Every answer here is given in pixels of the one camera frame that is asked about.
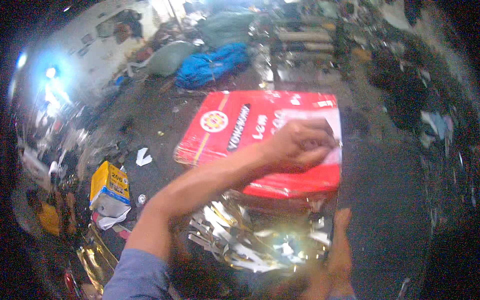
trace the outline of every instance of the red box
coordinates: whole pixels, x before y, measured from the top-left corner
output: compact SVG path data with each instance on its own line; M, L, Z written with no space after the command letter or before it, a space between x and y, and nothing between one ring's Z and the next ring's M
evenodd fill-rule
M341 141L334 95L287 91L210 93L177 146L174 159L189 166L201 165L269 138L288 119L318 115L327 118L336 139ZM275 199L305 199L319 192L331 194L338 189L340 171L339 147L323 164L305 173L270 174L252 182L241 192Z

